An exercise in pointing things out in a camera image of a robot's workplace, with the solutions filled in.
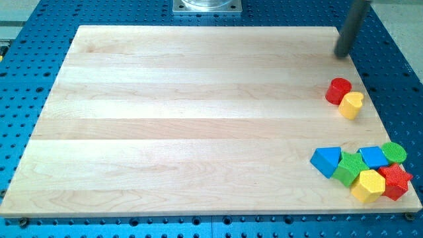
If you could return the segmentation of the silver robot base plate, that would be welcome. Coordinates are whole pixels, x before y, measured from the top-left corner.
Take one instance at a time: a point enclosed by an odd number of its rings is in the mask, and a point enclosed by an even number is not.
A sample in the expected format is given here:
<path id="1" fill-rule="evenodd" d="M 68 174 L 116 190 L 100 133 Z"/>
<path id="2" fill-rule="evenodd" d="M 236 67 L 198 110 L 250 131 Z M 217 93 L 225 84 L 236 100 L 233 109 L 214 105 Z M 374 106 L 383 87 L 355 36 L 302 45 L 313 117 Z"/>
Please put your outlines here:
<path id="1" fill-rule="evenodd" d="M 241 13 L 241 0 L 173 0 L 174 13 Z"/>

